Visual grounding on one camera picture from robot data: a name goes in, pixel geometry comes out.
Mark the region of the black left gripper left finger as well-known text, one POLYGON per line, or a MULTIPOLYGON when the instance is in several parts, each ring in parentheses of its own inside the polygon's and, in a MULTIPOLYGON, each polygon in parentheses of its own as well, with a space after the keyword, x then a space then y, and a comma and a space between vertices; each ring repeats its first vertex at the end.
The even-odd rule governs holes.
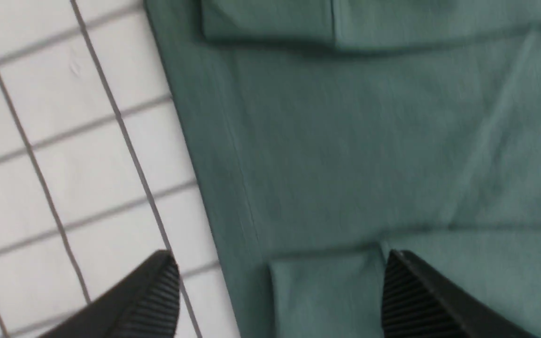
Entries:
POLYGON ((157 250, 109 291, 43 338, 173 338, 180 314, 180 272, 157 250))

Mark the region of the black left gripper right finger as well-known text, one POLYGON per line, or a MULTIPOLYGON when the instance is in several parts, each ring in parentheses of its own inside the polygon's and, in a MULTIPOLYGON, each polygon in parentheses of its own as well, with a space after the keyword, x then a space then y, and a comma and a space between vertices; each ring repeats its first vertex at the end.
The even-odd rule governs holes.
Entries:
POLYGON ((534 338, 411 250, 384 249, 385 338, 534 338))

